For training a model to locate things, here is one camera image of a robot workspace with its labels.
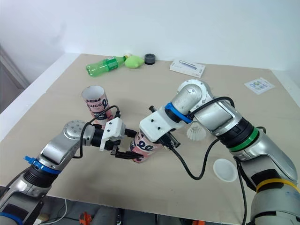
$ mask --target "paper cup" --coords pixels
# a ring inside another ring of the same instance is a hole
[[[156,152],[158,148],[162,147],[161,144],[155,144],[148,140],[148,138],[140,131],[138,132],[134,139],[132,140],[129,151],[136,152],[143,155],[141,158],[133,159],[136,163],[142,163],[147,160],[150,155]]]
[[[109,107],[105,90],[100,86],[95,85],[87,87],[82,91],[81,96],[86,102],[86,105],[89,108],[93,118],[98,116],[104,109]],[[108,110],[94,122],[100,124],[102,128],[104,128],[106,122],[111,119],[113,119],[113,114],[111,110]]]
[[[233,163],[224,158],[219,158],[215,161],[213,170],[215,175],[225,182],[233,182],[238,177],[238,171]]]

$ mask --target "yellow ring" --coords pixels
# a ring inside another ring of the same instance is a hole
[[[287,184],[287,185],[292,186],[294,189],[296,189],[296,190],[300,193],[299,188],[297,188],[297,186],[296,186],[294,183],[292,183],[292,182],[290,182],[290,181],[288,181],[288,180],[280,179],[280,178],[267,179],[267,180],[264,180],[264,181],[260,182],[260,183],[257,185],[257,187],[256,187],[256,192],[258,192],[258,190],[259,190],[262,186],[264,186],[264,185],[266,185],[266,184],[270,184],[270,183],[284,183],[284,184]]]

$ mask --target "badminton shuttlecock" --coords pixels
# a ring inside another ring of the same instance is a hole
[[[206,136],[205,129],[198,121],[193,121],[189,129],[187,130],[187,137],[193,141],[200,141]]]

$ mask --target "card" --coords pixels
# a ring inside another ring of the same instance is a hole
[[[262,77],[244,83],[244,85],[258,95],[275,87],[273,84],[263,79]]]

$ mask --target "green ring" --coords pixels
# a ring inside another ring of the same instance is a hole
[[[249,136],[249,138],[247,138],[243,143],[241,143],[235,147],[229,148],[229,150],[230,151],[239,151],[239,150],[246,148],[256,138],[257,135],[258,135],[258,129],[254,128],[251,135]]]

